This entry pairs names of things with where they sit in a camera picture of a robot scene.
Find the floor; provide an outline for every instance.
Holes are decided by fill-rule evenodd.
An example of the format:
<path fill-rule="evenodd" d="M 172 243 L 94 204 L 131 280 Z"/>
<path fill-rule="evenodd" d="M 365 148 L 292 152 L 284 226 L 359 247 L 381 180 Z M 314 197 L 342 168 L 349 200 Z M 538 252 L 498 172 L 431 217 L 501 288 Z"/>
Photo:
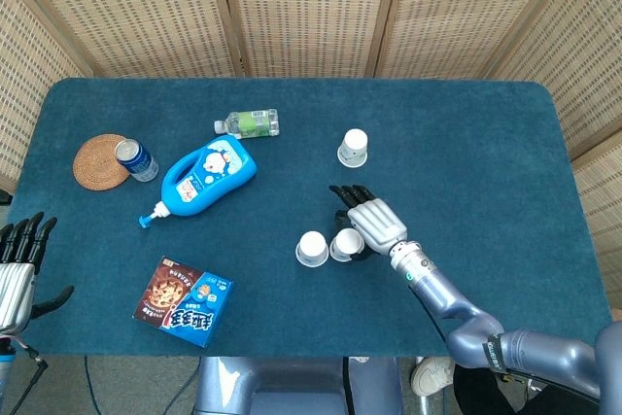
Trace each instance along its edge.
<path fill-rule="evenodd" d="M 6 223 L 8 207 L 0 206 L 0 226 Z M 50 368 L 32 390 L 20 414 L 94 414 L 83 356 L 45 356 Z M 191 357 L 102 357 L 88 358 L 95 398 L 103 415 L 163 413 L 166 405 L 193 374 L 197 358 Z M 429 398 L 418 398 L 409 388 L 414 359 L 401 359 L 400 371 L 405 415 L 460 415 L 451 387 Z M 32 377 L 36 365 L 21 353 L 17 356 L 6 393 L 9 413 Z M 524 386 L 501 384 L 501 390 L 516 409 L 523 403 Z M 196 378 L 175 401 L 168 415 L 190 415 Z"/>

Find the white sneaker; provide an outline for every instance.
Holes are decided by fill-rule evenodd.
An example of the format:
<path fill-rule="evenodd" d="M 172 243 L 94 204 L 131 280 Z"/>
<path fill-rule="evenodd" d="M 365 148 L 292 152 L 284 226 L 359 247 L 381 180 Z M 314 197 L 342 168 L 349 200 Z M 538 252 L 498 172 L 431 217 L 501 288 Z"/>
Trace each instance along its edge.
<path fill-rule="evenodd" d="M 449 357 L 425 357 L 410 376 L 412 392 L 422 398 L 437 393 L 453 382 L 455 367 Z"/>

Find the soda can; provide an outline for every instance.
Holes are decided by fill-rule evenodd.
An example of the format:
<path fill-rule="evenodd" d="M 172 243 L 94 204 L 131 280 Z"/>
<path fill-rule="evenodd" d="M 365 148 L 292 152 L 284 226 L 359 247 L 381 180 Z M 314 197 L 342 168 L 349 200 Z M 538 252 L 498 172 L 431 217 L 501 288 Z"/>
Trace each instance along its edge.
<path fill-rule="evenodd" d="M 157 175 L 157 161 L 147 149 L 136 140 L 125 139 L 115 147 L 115 156 L 120 165 L 139 182 L 149 182 Z"/>

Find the woven coaster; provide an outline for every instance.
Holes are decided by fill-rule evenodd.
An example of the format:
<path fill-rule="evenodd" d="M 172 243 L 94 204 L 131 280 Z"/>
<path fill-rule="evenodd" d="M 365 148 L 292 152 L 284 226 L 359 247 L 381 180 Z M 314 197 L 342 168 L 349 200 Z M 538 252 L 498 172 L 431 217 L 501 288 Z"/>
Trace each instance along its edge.
<path fill-rule="evenodd" d="M 117 162 L 115 146 L 124 137 L 104 134 L 82 145 L 74 158 L 74 177 L 85 189 L 108 190 L 120 185 L 129 172 Z"/>

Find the snack box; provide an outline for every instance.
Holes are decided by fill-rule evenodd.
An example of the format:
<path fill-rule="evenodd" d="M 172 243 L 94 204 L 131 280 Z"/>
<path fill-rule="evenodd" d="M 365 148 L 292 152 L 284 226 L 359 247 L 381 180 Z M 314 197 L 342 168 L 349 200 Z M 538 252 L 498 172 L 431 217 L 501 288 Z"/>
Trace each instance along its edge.
<path fill-rule="evenodd" d="M 232 282 L 162 257 L 134 318 L 205 347 L 223 313 Z"/>

